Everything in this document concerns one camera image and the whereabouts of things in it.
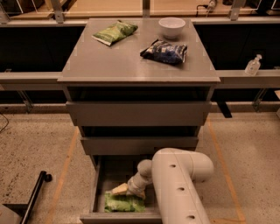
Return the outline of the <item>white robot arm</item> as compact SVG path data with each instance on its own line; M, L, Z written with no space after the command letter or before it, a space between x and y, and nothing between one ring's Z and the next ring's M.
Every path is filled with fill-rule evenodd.
M193 183L207 181L213 173L207 155L163 148L139 162L137 173L111 193L142 198L145 187L152 184L163 224L211 224Z

